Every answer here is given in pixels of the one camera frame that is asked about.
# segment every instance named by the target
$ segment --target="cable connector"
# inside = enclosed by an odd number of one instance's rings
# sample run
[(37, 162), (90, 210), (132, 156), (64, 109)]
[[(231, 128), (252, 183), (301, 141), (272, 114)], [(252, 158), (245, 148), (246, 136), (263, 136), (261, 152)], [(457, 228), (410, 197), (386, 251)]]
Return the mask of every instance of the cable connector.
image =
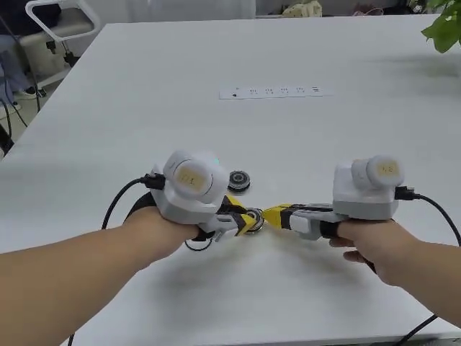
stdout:
[(397, 186), (395, 188), (395, 196), (396, 200), (416, 200), (418, 199), (418, 194), (415, 193), (415, 189), (413, 187), (407, 186)]
[(140, 179), (148, 189), (163, 190), (165, 187), (166, 178), (163, 174), (150, 175), (146, 174)]

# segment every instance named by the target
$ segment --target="green plant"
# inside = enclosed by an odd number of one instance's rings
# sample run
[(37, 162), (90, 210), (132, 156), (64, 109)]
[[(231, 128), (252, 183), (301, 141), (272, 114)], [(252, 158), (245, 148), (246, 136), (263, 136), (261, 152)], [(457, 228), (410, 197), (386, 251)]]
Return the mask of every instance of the green plant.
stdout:
[(461, 0), (430, 0), (429, 7), (443, 10), (422, 34), (434, 41), (434, 47), (440, 53), (445, 53), (456, 42), (461, 44)]

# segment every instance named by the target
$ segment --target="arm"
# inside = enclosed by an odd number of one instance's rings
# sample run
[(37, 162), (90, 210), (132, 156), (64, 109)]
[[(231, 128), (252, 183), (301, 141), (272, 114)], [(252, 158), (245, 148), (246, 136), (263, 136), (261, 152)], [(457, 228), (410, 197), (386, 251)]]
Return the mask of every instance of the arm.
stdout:
[(420, 241), (394, 221), (348, 221), (333, 247), (356, 247), (344, 257), (375, 263), (381, 280), (414, 296), (437, 316), (461, 327), (461, 248)]
[(2, 344), (59, 345), (137, 271), (196, 235), (194, 226), (171, 223), (152, 207), (115, 229), (0, 254)]

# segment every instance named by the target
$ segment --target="forearm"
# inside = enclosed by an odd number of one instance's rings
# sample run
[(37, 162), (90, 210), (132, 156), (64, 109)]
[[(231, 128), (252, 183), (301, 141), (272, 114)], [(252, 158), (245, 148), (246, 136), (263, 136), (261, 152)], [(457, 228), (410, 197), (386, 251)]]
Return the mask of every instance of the forearm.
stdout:
[(0, 255), (3, 345), (59, 345), (154, 261), (148, 238), (127, 226)]
[(395, 283), (437, 316), (461, 327), (461, 249), (419, 241), (395, 269)]

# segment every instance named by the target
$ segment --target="small part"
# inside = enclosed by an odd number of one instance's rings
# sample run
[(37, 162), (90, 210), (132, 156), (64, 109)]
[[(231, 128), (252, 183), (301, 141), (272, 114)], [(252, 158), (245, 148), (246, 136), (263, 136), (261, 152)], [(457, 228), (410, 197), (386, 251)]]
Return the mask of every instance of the small part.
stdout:
[(250, 176), (244, 171), (233, 171), (229, 176), (229, 191), (242, 193), (250, 187)]
[(245, 234), (254, 235), (261, 231), (262, 226), (264, 225), (264, 217), (262, 215), (262, 210), (257, 208), (247, 208), (246, 215), (254, 218), (256, 223), (251, 227)]

